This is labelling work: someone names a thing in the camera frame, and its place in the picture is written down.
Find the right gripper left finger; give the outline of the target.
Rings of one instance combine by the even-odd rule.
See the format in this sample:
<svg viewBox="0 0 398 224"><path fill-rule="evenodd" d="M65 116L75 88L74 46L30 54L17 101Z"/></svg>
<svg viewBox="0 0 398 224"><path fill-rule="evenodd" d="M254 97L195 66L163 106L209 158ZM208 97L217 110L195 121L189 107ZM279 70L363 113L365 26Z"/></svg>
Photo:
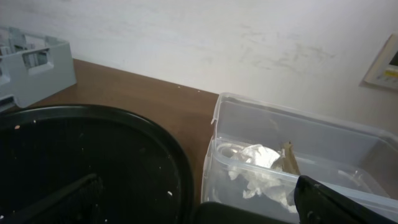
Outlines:
<svg viewBox="0 0 398 224"><path fill-rule="evenodd" d="M98 223L98 176L88 174L1 223Z"/></svg>

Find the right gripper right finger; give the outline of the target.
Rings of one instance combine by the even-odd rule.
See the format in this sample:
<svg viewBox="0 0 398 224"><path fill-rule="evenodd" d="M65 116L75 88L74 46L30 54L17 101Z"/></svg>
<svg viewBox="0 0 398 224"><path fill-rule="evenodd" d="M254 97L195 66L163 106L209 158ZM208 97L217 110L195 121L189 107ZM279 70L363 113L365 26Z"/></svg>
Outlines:
<svg viewBox="0 0 398 224"><path fill-rule="evenodd" d="M306 175L297 180L294 203L301 224L397 224Z"/></svg>

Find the brown gold snack wrapper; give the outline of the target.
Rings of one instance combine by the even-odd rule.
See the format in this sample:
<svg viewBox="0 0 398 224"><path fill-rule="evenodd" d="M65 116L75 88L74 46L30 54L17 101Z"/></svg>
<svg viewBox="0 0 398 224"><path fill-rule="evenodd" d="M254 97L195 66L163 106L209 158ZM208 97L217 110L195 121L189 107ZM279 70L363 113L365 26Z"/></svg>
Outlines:
<svg viewBox="0 0 398 224"><path fill-rule="evenodd" d="M294 155L294 147L290 141L283 143L281 147L279 164L282 171L293 175L301 175L297 160Z"/></svg>

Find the white napkin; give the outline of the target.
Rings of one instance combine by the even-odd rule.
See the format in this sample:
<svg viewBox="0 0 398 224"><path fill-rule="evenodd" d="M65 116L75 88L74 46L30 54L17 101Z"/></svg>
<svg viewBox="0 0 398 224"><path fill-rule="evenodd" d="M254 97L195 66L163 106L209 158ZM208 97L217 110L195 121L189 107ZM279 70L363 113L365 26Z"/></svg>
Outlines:
<svg viewBox="0 0 398 224"><path fill-rule="evenodd" d="M279 164L281 148L279 151L275 151L261 144L239 146L237 144L223 143L217 147L217 150L231 152L232 160L283 172ZM279 203L290 213L297 213L293 199L294 193L285 190L282 181L273 175L266 174L265 172L241 169L237 166L229 166L228 175L231 180L235 180L240 175L247 180L248 185L243 190L244 199L250 199L256 195L265 195L267 198Z"/></svg>

